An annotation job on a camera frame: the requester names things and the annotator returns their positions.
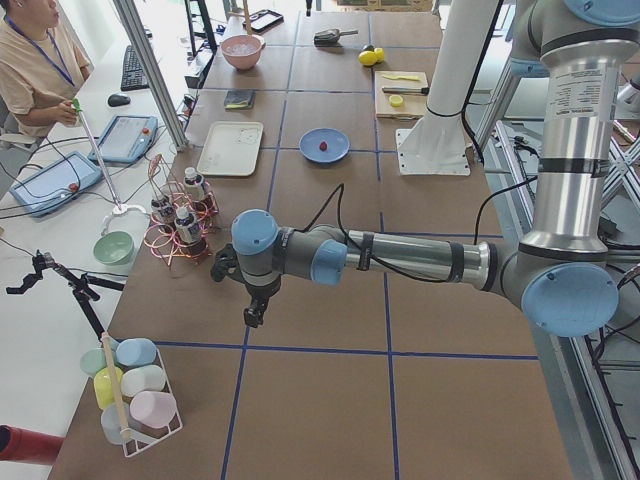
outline wooden cutting board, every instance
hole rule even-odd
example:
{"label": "wooden cutting board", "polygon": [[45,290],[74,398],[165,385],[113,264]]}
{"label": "wooden cutting board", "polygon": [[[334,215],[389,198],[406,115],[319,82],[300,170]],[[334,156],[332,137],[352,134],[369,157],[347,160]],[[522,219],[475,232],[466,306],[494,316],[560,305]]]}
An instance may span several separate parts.
{"label": "wooden cutting board", "polygon": [[[419,80],[392,80],[383,75],[415,75]],[[389,104],[391,94],[382,93],[382,87],[423,88],[428,86],[429,82],[424,72],[376,71],[374,78],[376,117],[405,119],[423,117],[427,110],[426,95],[402,95],[404,104],[400,107],[392,107]]]}

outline blue joint cap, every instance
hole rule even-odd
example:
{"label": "blue joint cap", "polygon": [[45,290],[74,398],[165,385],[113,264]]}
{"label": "blue joint cap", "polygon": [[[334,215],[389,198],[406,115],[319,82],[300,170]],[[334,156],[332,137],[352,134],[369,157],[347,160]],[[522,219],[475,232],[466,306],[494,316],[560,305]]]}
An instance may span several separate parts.
{"label": "blue joint cap", "polygon": [[233,249],[240,255],[257,255],[273,245],[278,224],[269,212],[247,210],[231,224]]}
{"label": "blue joint cap", "polygon": [[522,311],[529,321],[559,337],[587,335],[611,320],[617,308],[615,282],[591,263],[549,268],[522,295]]}
{"label": "blue joint cap", "polygon": [[335,240],[325,240],[311,261],[311,280],[321,285],[337,285],[347,261],[347,246]]}
{"label": "blue joint cap", "polygon": [[549,70],[541,62],[533,60],[510,59],[511,73],[518,78],[546,78]]}
{"label": "blue joint cap", "polygon": [[564,0],[571,13],[602,27],[625,27],[640,22],[638,0]]}

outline white table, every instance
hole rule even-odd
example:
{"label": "white table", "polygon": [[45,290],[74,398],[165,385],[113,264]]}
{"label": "white table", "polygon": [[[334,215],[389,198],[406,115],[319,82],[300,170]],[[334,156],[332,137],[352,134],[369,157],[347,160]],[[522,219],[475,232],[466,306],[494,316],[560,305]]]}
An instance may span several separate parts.
{"label": "white table", "polygon": [[[127,43],[123,39],[112,46],[77,95],[95,136],[102,133],[116,114],[155,115],[159,124],[164,124],[149,89],[127,92],[131,97],[127,106],[107,106],[107,97],[120,88],[122,58]],[[181,66],[185,62],[179,51],[164,50],[156,56],[174,105],[178,107],[182,96],[187,93]],[[172,140],[164,127],[159,128],[159,133],[159,140],[147,157],[153,158],[161,153],[171,164],[176,153]],[[84,135],[82,127],[56,125],[48,138],[56,141]],[[78,150],[85,155],[91,150],[88,140],[60,143],[56,147],[63,153]],[[58,158],[55,150],[44,147],[30,163],[46,166]],[[123,201],[147,180],[148,164],[143,158],[122,172],[119,172],[122,167],[109,167],[116,191]],[[21,178],[33,172],[26,169]],[[104,180],[91,187],[90,191],[111,198]],[[150,200],[151,188],[147,184],[128,203],[142,205],[149,211]],[[0,208],[3,209],[16,205],[11,194],[0,200]],[[31,253],[36,250],[50,252],[58,263],[67,268],[127,274],[132,262],[119,267],[105,267],[93,257],[93,245],[100,237],[103,218],[112,209],[113,204],[96,195],[81,195],[43,218],[22,216],[0,220],[5,229],[2,238]],[[23,213],[22,209],[4,210],[0,217],[17,213]],[[112,220],[110,230],[124,230],[131,234],[137,252],[147,226],[146,216],[131,211]],[[97,345],[96,335],[66,280],[53,270],[45,270],[44,279],[24,295],[7,295],[5,287],[20,286],[22,278],[32,273],[33,267],[26,253],[1,242],[0,265],[3,290],[0,293],[0,424],[64,436],[87,381],[78,361],[85,351]],[[110,276],[104,278],[125,280]],[[95,287],[95,291],[101,299],[91,304],[106,328],[120,292],[101,287]],[[0,478],[4,480],[46,478],[49,470],[50,467],[45,466],[0,462]]]}

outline beige shirt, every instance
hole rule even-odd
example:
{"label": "beige shirt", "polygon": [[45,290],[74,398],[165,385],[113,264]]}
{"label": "beige shirt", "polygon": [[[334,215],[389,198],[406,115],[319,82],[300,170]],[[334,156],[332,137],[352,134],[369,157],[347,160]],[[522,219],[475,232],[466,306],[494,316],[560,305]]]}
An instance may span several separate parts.
{"label": "beige shirt", "polygon": [[[71,100],[84,83],[80,68],[89,65],[89,60],[62,25],[49,29],[49,32],[75,85],[67,82],[27,39],[6,21],[0,20],[0,96],[14,114],[26,115],[32,108],[53,107],[64,100]],[[35,43],[64,71],[58,52],[48,37]],[[44,137],[52,126],[20,124],[20,131]]]}

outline white tray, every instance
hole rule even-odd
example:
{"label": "white tray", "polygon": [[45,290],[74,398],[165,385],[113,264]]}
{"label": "white tray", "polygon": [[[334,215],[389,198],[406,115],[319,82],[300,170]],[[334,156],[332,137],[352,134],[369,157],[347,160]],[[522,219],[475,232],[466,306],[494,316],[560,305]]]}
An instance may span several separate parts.
{"label": "white tray", "polygon": [[202,175],[251,175],[256,169],[263,129],[260,122],[215,122],[196,169]]}

